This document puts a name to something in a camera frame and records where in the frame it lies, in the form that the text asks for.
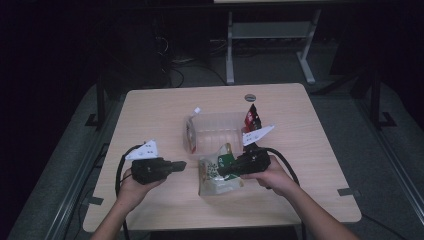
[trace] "snack package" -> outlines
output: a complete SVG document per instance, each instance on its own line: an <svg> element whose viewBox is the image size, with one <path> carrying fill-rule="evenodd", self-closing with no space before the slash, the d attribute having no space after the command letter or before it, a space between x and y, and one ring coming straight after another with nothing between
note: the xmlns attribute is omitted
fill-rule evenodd
<svg viewBox="0 0 424 240"><path fill-rule="evenodd" d="M236 175L221 176L218 167L235 161L229 143L224 144L217 153L199 160L199 196L217 195L243 187L243 180Z"/></svg>
<svg viewBox="0 0 424 240"><path fill-rule="evenodd" d="M259 118L258 112L256 111L255 104L252 104L249 111L247 112L244 123L246 124L247 128L246 132L252 132L262 128L261 119Z"/></svg>

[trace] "plastic box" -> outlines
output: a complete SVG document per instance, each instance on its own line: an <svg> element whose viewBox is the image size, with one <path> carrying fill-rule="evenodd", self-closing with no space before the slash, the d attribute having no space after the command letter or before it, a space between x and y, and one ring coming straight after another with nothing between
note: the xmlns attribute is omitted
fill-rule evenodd
<svg viewBox="0 0 424 240"><path fill-rule="evenodd" d="M215 154L226 143L234 156L243 153L242 130L246 113L201 113L185 118L184 147L190 159Z"/></svg>

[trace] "table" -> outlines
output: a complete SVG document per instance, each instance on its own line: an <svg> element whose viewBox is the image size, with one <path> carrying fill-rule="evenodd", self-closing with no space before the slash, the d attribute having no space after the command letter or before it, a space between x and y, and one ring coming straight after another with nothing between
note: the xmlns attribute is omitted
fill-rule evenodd
<svg viewBox="0 0 424 240"><path fill-rule="evenodd" d="M197 161L183 148L183 118L199 106L203 113L248 111L246 94L256 96L263 126L275 129L257 142L280 151L296 172L300 185L341 222L356 222L361 213L310 99L301 84L222 86L185 89L136 90L128 93L93 196L84 229L94 231L116 197L114 182L121 156L132 146L155 139L159 155L187 161L184 172L172 173L153 189L127 217L130 230L178 230L225 227L282 226L300 223L283 198L255 180L219 196L198 195ZM124 170L129 168L128 161Z"/></svg>

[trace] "black cable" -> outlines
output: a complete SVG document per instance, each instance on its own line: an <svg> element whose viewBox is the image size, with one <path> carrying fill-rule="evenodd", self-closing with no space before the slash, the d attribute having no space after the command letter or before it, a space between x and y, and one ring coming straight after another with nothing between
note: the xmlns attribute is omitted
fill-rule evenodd
<svg viewBox="0 0 424 240"><path fill-rule="evenodd" d="M218 78L221 80L221 82L224 84L224 86L228 86L227 82L221 77L221 75L219 75L219 73L217 73L215 70L213 70L212 68L206 67L206 66L202 66L202 65L190 65L190 66L178 66L178 68L189 68L189 67L198 67L198 68L204 68L207 69L213 73L215 73L216 76L218 76Z"/></svg>
<svg viewBox="0 0 424 240"><path fill-rule="evenodd" d="M118 165L118 169L116 170L116 179L115 179L115 193L116 193L116 197L118 197L119 194L119 190L121 189L121 174L122 174L122 168L124 167L124 163L125 163L125 157L132 152L133 150L137 149L141 147L141 145L136 145L132 148L130 148L124 155L122 155L121 157L121 161L119 161L119 165ZM130 239L130 235L128 232L128 226L127 226L127 221L124 220L122 227L124 228L124 235L125 235L125 239L129 240Z"/></svg>
<svg viewBox="0 0 424 240"><path fill-rule="evenodd" d="M102 145L102 148L100 149L99 154L97 154L97 157L96 157L96 159L94 160L94 163L93 163L93 165L92 165L92 167L91 167L91 169L90 169L90 172L87 174L86 178L84 179L84 183L83 183L83 185L82 185L82 187L81 187L81 190L80 190L80 191L79 191L79 193L78 193L77 200L79 200L79 199L80 199L81 194L82 194L82 192L83 192L83 190L84 190L84 187L85 187L85 185L87 184L88 178L90 177L90 175L91 175L91 173L93 172L94 168L97 168L97 164L100 162L100 160L101 160L103 157L105 157L105 156L106 156L107 150L106 150L106 151L104 151L104 148L105 148L106 146L109 146L109 143L104 143L104 144ZM72 209L72 216L73 216L74 214L75 214L75 207ZM68 230L69 230L70 225L71 225L71 221L69 221L69 222L68 222L68 224L67 224L67 226L66 226L66 230L65 230L65 237L66 237L66 235L68 234Z"/></svg>
<svg viewBox="0 0 424 240"><path fill-rule="evenodd" d="M84 197L82 198L82 199L85 199L85 198L87 198L87 195L91 192L91 191L93 191L94 190L94 187L93 188L90 188L90 189L88 189L87 190L87 192L84 194ZM79 235L79 233L81 232L81 225L82 225L82 223L81 223L81 207L82 207L82 204L80 204L80 206L78 207L78 225L80 226L79 228L78 228L78 232L75 234L75 236L74 236L74 240L75 239L77 239L77 237L78 237L78 235Z"/></svg>
<svg viewBox="0 0 424 240"><path fill-rule="evenodd" d="M180 71L178 71L177 69L175 69L175 68L171 68L170 70L172 70L172 71L174 71L174 72L177 72L178 74L180 74L180 76L181 76L181 82L180 82L180 84L178 84L178 86L176 86L175 88L179 88L179 87L181 87L182 85L183 85L183 83L184 83L184 74L182 73L182 72L180 72ZM169 82L170 82L170 84L171 84L171 87L174 87L174 84L172 84L172 79L169 79Z"/></svg>
<svg viewBox="0 0 424 240"><path fill-rule="evenodd" d="M279 151L273 149L273 148L264 148L265 151L270 152L270 153L274 153L275 155L277 155L277 157L283 161L284 165L287 167L287 170L289 170L290 175L293 178L293 181L300 186L299 183L299 179L297 178L296 173L293 171L293 168L290 166L289 162L287 161L287 159L283 156L283 154L281 154ZM301 226L302 226L302 239L306 240L306 226L305 223L303 221L301 221Z"/></svg>
<svg viewBox="0 0 424 240"><path fill-rule="evenodd" d="M287 170L289 170L290 175L293 178L293 181L300 186L299 183L299 179L296 176L296 173L294 173L293 168L290 166L289 162L286 160L286 158L284 158L283 154L281 154L279 151L273 149L273 148L264 148L264 150L266 150L267 152L271 152L274 153L275 155L277 155L278 158L281 159L281 161L283 161L284 165L287 167Z"/></svg>
<svg viewBox="0 0 424 240"><path fill-rule="evenodd" d="M364 214L364 213L361 213L361 214L362 214L362 216L363 216L364 218L366 218L366 219L370 220L371 222L374 222L375 224L379 225L380 227L382 227L382 228L386 229L387 231L389 231L389 232L393 233L393 234L394 234L394 235L396 235L398 238L400 238L400 239L404 239L404 240L406 240L406 239L407 239L407 238L405 238L404 236L402 236L402 235L400 235L399 233L397 233L395 230L393 230L393 229L391 229L391 228L387 227L386 225L382 224L381 222L379 222L379 221L375 220L374 218L372 218L372 217L370 217L370 216L368 216L368 215L366 215L366 214Z"/></svg>

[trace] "white tag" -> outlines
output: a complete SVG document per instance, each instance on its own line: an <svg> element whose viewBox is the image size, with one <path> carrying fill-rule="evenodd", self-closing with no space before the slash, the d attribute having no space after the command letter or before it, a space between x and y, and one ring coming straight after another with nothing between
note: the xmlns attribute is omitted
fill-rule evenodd
<svg viewBox="0 0 424 240"><path fill-rule="evenodd" d="M269 125L253 132L243 133L243 146L247 146L263 138L263 136L265 136L272 129L274 129L274 127L274 125Z"/></svg>
<svg viewBox="0 0 424 240"><path fill-rule="evenodd" d="M125 157L125 160L139 160L139 159L149 159L157 158L158 148L156 147L156 141L150 140L145 143L143 146L133 150Z"/></svg>

